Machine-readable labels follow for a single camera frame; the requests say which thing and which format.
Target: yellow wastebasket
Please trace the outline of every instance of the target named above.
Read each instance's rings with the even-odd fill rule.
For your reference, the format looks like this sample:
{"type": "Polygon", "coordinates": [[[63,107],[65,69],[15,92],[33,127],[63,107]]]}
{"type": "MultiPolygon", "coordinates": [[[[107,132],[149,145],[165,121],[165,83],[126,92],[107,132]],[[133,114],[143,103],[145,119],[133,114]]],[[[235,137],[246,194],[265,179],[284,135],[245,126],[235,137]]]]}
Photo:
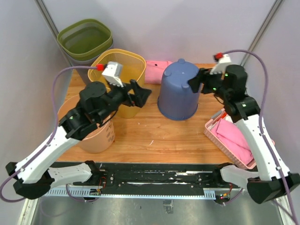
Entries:
{"type": "MultiPolygon", "coordinates": [[[[123,65],[123,69],[120,75],[120,79],[123,83],[129,83],[131,79],[134,79],[141,87],[144,86],[146,61],[142,56],[122,49],[111,49],[102,53],[92,64],[92,67],[95,67],[97,64],[107,64],[110,61],[117,62],[123,65]]],[[[102,71],[90,69],[88,71],[88,77],[92,82],[100,81],[104,83],[107,91],[110,91],[105,78],[102,76],[102,71]]],[[[126,105],[121,105],[119,107],[117,115],[129,119],[134,117],[139,112],[139,110],[140,108],[138,107],[128,107],[126,105]]]]}

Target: pink basket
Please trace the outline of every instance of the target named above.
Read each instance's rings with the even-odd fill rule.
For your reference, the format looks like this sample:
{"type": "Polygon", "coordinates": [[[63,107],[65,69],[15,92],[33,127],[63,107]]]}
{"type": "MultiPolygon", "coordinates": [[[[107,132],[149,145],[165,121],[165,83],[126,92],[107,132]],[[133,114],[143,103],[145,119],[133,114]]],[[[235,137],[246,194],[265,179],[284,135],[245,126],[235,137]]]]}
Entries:
{"type": "Polygon", "coordinates": [[[253,159],[250,163],[248,163],[248,165],[244,164],[243,162],[241,162],[231,151],[230,149],[228,149],[210,130],[212,125],[214,125],[219,119],[222,118],[222,116],[225,114],[225,110],[221,109],[219,112],[217,112],[215,115],[213,115],[210,119],[210,121],[208,121],[205,124],[205,130],[204,130],[204,134],[225,154],[228,156],[228,158],[230,158],[231,161],[233,161],[233,163],[235,165],[237,165],[239,168],[241,169],[253,169],[256,166],[256,162],[253,159]]]}

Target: cable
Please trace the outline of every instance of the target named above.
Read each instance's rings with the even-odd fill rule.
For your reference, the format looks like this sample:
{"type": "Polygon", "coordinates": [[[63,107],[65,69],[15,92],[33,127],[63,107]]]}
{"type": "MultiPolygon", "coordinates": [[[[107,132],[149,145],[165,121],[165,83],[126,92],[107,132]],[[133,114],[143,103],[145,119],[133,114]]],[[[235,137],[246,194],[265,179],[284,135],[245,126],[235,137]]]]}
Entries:
{"type": "Polygon", "coordinates": [[[216,99],[219,103],[221,103],[222,105],[224,105],[224,102],[221,102],[220,99],[218,99],[217,96],[214,95],[214,97],[215,97],[215,99],[216,99]]]}
{"type": "Polygon", "coordinates": [[[40,209],[41,214],[42,214],[43,216],[45,216],[45,217],[49,217],[49,218],[59,217],[59,216],[65,214],[65,213],[67,213],[67,212],[69,212],[69,211],[71,210],[71,209],[68,209],[68,210],[65,210],[65,211],[63,211],[63,212],[61,212],[61,213],[59,213],[59,214],[56,214],[56,215],[48,215],[47,213],[45,213],[45,211],[44,211],[44,209],[43,209],[43,202],[45,202],[45,200],[43,200],[43,199],[41,198],[40,204],[39,204],[39,209],[40,209]]]}
{"type": "Polygon", "coordinates": [[[102,124],[102,127],[103,127],[106,123],[108,123],[109,121],[111,121],[111,120],[113,119],[113,117],[117,114],[117,112],[118,112],[118,110],[115,111],[115,113],[112,115],[111,118],[109,118],[107,121],[104,122],[104,124],[102,124]]]}
{"type": "Polygon", "coordinates": [[[92,203],[92,202],[95,202],[97,201],[99,198],[96,198],[96,199],[92,199],[92,200],[80,200],[78,198],[75,198],[71,195],[70,191],[69,191],[69,188],[68,188],[68,184],[66,184],[66,192],[67,192],[67,195],[72,198],[73,200],[77,201],[77,202],[80,202],[80,203],[92,203]]]}
{"type": "Polygon", "coordinates": [[[222,198],[225,198],[225,197],[228,196],[228,195],[230,195],[232,189],[233,189],[233,184],[230,183],[230,189],[229,189],[229,191],[228,191],[227,193],[223,194],[222,197],[221,197],[221,199],[222,199],[222,198]]]}
{"type": "Polygon", "coordinates": [[[299,222],[298,222],[297,217],[296,217],[296,212],[295,212],[295,208],[294,208],[294,205],[293,205],[292,197],[291,197],[291,192],[290,192],[290,189],[287,185],[285,175],[282,172],[282,169],[280,167],[280,163],[279,163],[279,161],[278,161],[271,145],[269,144],[269,141],[268,141],[267,137],[265,136],[264,130],[263,130],[263,112],[264,112],[264,108],[265,108],[265,102],[266,102],[266,97],[267,97],[267,92],[268,92],[268,85],[269,85],[269,76],[268,76],[266,65],[264,64],[263,60],[257,54],[255,54],[254,52],[248,51],[248,50],[237,49],[237,50],[231,50],[231,51],[224,52],[223,54],[238,53],[238,52],[253,55],[255,58],[258,59],[258,61],[262,65],[263,72],[264,72],[264,77],[265,77],[265,82],[264,82],[264,91],[263,91],[263,95],[262,95],[262,105],[261,105],[261,110],[260,110],[259,119],[258,119],[259,129],[260,129],[260,132],[262,134],[262,138],[265,141],[266,145],[268,146],[268,149],[269,149],[269,151],[270,151],[270,153],[271,153],[271,155],[274,159],[276,167],[279,168],[278,171],[279,171],[279,174],[282,178],[283,185],[285,187],[285,192],[286,192],[286,195],[287,195],[287,199],[288,199],[288,202],[289,202],[289,205],[290,205],[290,208],[291,208],[292,219],[293,219],[293,221],[295,222],[296,225],[299,225],[299,222]]]}
{"type": "Polygon", "coordinates": [[[17,176],[21,170],[25,170],[26,167],[32,163],[33,160],[35,160],[46,148],[47,146],[50,144],[50,142],[53,140],[56,131],[57,131],[57,126],[58,126],[58,115],[57,115],[57,109],[55,106],[55,99],[54,99],[54,88],[55,88],[55,84],[58,80],[58,78],[65,73],[68,70],[71,69],[97,69],[97,67],[86,67],[86,66],[74,66],[74,67],[67,67],[64,68],[63,70],[61,70],[55,77],[53,84],[52,84],[52,91],[51,91],[51,101],[52,101],[52,108],[53,108],[53,113],[54,113],[54,117],[55,117],[55,126],[54,126],[54,130],[49,138],[49,140],[47,141],[47,143],[32,157],[30,158],[19,170],[15,171],[12,175],[10,175],[0,186],[0,199],[7,202],[7,203],[17,203],[20,201],[23,201],[25,198],[20,198],[20,199],[15,199],[15,200],[10,200],[7,199],[6,197],[3,196],[3,188],[4,186],[11,180],[13,179],[15,176],[17,176]]]}
{"type": "Polygon", "coordinates": [[[243,190],[244,189],[241,188],[240,191],[238,192],[238,194],[235,197],[233,197],[232,199],[230,199],[229,201],[227,201],[227,202],[225,202],[223,204],[228,205],[228,204],[232,203],[237,197],[240,196],[240,194],[242,194],[243,190]]]}
{"type": "Polygon", "coordinates": [[[106,187],[106,178],[105,177],[101,177],[100,178],[100,182],[99,182],[99,185],[98,185],[98,189],[97,189],[97,191],[98,191],[98,193],[100,194],[100,186],[101,186],[101,179],[104,179],[105,180],[105,183],[104,183],[104,185],[103,185],[103,187],[102,187],[102,190],[106,187]]]}
{"type": "Polygon", "coordinates": [[[283,207],[281,204],[279,204],[275,199],[272,200],[272,202],[275,205],[277,205],[279,208],[281,208],[293,220],[293,216],[290,214],[290,212],[285,207],[283,207]]]}

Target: white wall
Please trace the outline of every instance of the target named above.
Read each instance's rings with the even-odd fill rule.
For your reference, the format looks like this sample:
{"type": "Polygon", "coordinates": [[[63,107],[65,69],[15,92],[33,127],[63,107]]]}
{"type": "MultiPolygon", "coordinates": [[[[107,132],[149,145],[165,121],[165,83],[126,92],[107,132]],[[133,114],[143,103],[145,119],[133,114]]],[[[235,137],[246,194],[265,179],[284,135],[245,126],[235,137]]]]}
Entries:
{"type": "MultiPolygon", "coordinates": [[[[29,155],[51,132],[50,90],[55,74],[68,64],[34,1],[0,0],[0,182],[5,165],[29,155]]],[[[57,86],[57,105],[70,74],[57,86]]],[[[4,195],[18,199],[8,183],[4,195]]],[[[16,225],[23,202],[0,200],[2,225],[16,225]]]]}
{"type": "MultiPolygon", "coordinates": [[[[58,30],[95,18],[116,48],[147,60],[210,63],[212,55],[247,49],[274,0],[44,0],[58,30]]],[[[241,60],[242,55],[233,59],[241,60]]]]}
{"type": "MultiPolygon", "coordinates": [[[[265,122],[277,150],[292,172],[300,173],[300,26],[298,0],[285,1],[259,43],[256,53],[267,65],[270,87],[265,122]]],[[[248,93],[261,103],[264,77],[251,58],[246,64],[248,93]]],[[[300,187],[292,192],[300,218],[300,187]]]]}

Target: metal floor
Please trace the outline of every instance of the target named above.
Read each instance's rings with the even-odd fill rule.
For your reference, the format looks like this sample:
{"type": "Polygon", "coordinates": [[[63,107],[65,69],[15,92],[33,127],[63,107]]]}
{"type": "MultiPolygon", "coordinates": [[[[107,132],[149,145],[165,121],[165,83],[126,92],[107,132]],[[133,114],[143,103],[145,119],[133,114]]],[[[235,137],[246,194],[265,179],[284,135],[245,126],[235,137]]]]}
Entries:
{"type": "Polygon", "coordinates": [[[213,200],[174,200],[173,209],[163,199],[100,198],[76,202],[69,197],[43,197],[31,225],[282,225],[277,207],[258,205],[247,193],[227,206],[213,200]]]}

